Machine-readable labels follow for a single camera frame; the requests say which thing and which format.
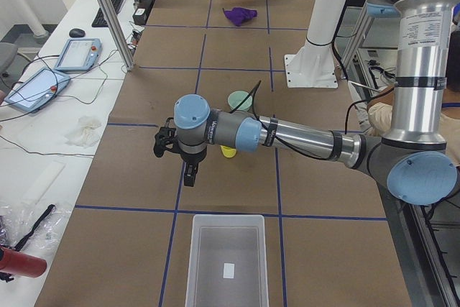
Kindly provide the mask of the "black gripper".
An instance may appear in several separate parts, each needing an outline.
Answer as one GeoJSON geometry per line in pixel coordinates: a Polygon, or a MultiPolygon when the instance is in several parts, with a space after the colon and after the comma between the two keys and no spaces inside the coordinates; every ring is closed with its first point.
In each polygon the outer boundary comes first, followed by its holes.
{"type": "Polygon", "coordinates": [[[193,187],[196,181],[198,166],[206,158],[206,149],[197,153],[181,152],[180,156],[185,163],[184,186],[193,187]]]}

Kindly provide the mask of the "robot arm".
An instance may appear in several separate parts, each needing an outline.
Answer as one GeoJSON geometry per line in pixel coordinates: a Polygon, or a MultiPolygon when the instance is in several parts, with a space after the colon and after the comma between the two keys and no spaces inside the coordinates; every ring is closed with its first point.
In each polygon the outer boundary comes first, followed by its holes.
{"type": "Polygon", "coordinates": [[[174,106],[173,150],[195,183],[209,145],[253,152],[286,147],[315,160],[338,161],[373,178],[394,197],[428,205],[451,195],[459,171],[439,134],[454,7],[459,0],[367,0],[369,13],[400,15],[390,129],[381,137],[323,131],[276,118],[212,109],[197,94],[174,106]]]}

